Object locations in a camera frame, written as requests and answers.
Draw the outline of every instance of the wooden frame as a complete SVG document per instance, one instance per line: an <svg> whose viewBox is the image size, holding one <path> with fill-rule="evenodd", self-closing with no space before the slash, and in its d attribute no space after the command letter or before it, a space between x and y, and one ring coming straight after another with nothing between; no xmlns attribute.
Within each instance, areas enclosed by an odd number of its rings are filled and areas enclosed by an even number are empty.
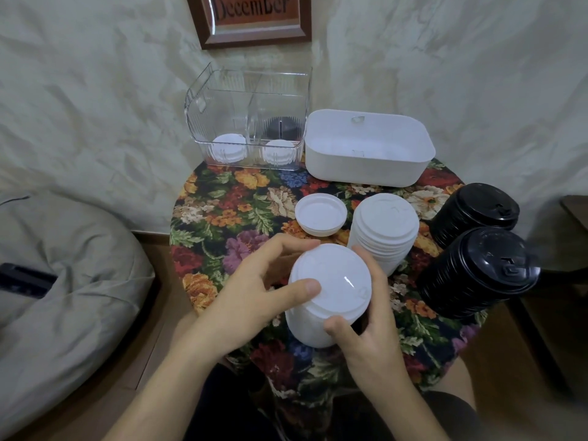
<svg viewBox="0 0 588 441"><path fill-rule="evenodd" d="M187 3L202 49L312 40L311 0L187 0Z"/></svg>

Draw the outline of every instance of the black lid in container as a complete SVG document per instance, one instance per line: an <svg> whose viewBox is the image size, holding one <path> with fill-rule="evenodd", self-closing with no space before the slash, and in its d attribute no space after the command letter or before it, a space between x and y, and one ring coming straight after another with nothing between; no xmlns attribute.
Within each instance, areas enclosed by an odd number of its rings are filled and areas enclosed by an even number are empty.
<svg viewBox="0 0 588 441"><path fill-rule="evenodd" d="M462 212L485 226L513 229L520 209L515 200L502 190L488 184L473 183L456 192Z"/></svg>
<svg viewBox="0 0 588 441"><path fill-rule="evenodd" d="M462 241L462 260L472 277L498 295L531 288L539 279L538 260L525 241L500 228L480 228Z"/></svg>

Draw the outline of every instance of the marbled wallpaper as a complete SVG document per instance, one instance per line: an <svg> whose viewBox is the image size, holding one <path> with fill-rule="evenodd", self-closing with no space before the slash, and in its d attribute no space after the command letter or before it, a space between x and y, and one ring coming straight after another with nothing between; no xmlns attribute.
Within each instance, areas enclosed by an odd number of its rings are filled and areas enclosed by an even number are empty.
<svg viewBox="0 0 588 441"><path fill-rule="evenodd" d="M588 264L588 0L313 0L312 44L201 51L186 0L0 0L0 189L50 187L167 232L201 161L209 61L312 64L313 109L401 113L467 182L509 192L548 266Z"/></svg>

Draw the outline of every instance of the gray cushion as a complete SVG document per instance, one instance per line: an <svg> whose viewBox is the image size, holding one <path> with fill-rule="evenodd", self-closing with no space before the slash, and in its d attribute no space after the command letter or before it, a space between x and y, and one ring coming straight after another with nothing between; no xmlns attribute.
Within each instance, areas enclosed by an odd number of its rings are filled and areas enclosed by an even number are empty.
<svg viewBox="0 0 588 441"><path fill-rule="evenodd" d="M0 193L0 263L58 276L43 299L0 291L0 439L59 403L112 353L153 268L124 225L52 193Z"/></svg>

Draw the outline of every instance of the round table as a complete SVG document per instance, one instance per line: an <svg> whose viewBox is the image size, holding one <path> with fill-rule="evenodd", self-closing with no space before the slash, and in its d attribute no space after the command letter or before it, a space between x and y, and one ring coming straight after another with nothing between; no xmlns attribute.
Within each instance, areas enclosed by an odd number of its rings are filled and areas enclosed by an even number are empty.
<svg viewBox="0 0 588 441"><path fill-rule="evenodd" d="M486 318L485 313L465 321L443 318L420 299L415 287L419 273L441 251L426 221L462 185L437 160L414 185L402 189L326 182L305 168L286 172L202 163L187 179L173 209L170 244L175 270L200 313L241 260L269 237L285 232L311 238L294 215L303 196L330 193L343 200L349 211L346 224L322 240L347 245L352 213L361 200L379 192L397 194L413 205L421 222L412 250L389 278L390 306L408 373L425 390L439 381ZM237 371L253 362L267 376L277 416L291 439L324 437L334 394L354 386L341 350L313 349L297 341L283 314L227 358Z"/></svg>

